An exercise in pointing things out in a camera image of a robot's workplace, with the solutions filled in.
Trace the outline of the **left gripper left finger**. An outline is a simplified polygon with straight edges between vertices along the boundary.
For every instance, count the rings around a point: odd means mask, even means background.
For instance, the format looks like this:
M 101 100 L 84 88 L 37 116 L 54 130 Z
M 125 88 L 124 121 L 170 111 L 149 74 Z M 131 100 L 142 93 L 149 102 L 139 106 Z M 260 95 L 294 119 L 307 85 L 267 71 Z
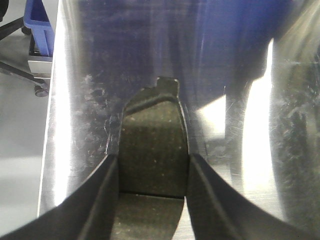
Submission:
M 118 161 L 115 155 L 108 155 L 60 205 L 1 239 L 108 240 L 118 198 Z

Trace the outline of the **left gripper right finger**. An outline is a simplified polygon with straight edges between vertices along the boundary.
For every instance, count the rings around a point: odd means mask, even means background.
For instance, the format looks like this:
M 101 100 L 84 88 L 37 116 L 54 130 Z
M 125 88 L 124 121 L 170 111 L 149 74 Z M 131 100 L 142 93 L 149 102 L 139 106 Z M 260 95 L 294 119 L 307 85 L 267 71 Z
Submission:
M 315 240 L 248 201 L 198 154 L 189 157 L 186 201 L 197 240 Z

